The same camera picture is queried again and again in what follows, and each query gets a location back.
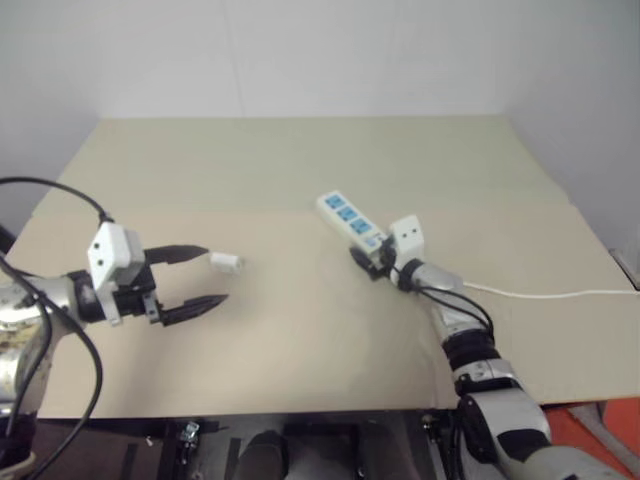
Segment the white backdrop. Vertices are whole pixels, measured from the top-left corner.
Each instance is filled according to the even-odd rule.
[[[0,171],[57,175],[105,116],[505,112],[617,246],[640,224],[638,5],[0,0]],[[39,198],[0,192],[0,222]]]

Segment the power strip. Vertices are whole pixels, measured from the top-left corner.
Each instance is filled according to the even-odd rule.
[[[320,215],[367,256],[374,257],[387,236],[338,190],[316,200]]]

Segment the white power cord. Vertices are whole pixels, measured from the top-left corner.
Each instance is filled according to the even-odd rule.
[[[473,288],[474,290],[480,290],[483,292],[495,293],[496,295],[503,295],[511,298],[524,298],[529,300],[554,300],[559,298],[573,298],[582,297],[585,295],[634,295],[640,296],[640,292],[635,290],[582,290],[579,292],[569,293],[552,293],[548,295],[540,294],[528,294],[528,293],[514,293],[507,292],[505,290],[499,290],[493,287],[487,287],[485,285],[478,285],[477,283],[464,282],[464,286]]]

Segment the orange object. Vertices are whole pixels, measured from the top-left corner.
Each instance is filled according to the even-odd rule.
[[[596,457],[622,475],[632,478],[631,472],[577,419],[565,409],[547,412],[551,425],[551,440],[554,445],[568,445],[579,448]]]
[[[640,456],[640,398],[609,400],[604,424],[629,450]]]

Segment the table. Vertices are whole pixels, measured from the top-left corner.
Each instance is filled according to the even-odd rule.
[[[103,120],[60,180],[98,199],[145,247],[193,243],[242,255],[154,267],[159,296],[230,293],[163,328],[91,325],[105,382],[95,417],[448,408],[450,370],[428,314],[372,283],[315,213],[340,189],[387,226],[416,213],[428,258],[466,280],[524,293],[629,289],[578,210],[501,116]],[[43,275],[85,268],[96,217],[50,192],[10,252]],[[533,397],[640,393],[640,299],[516,300],[469,291]],[[41,409],[78,416],[93,385],[63,339]]]

